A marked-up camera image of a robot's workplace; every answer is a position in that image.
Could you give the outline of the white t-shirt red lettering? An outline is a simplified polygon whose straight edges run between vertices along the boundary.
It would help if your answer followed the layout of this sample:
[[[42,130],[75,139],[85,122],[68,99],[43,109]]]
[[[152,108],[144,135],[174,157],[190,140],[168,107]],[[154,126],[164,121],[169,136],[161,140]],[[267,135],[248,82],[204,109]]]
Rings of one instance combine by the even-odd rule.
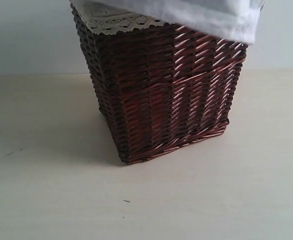
[[[221,39],[253,44],[263,0],[91,0],[178,24]]]

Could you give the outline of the dark brown wicker basket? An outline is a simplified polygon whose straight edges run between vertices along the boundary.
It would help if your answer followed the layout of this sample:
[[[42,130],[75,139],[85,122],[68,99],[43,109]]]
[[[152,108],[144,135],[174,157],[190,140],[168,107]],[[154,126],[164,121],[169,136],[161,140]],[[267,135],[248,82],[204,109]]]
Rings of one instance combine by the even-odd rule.
[[[120,159],[149,161],[224,133],[247,45],[165,23],[95,34],[72,7]]]

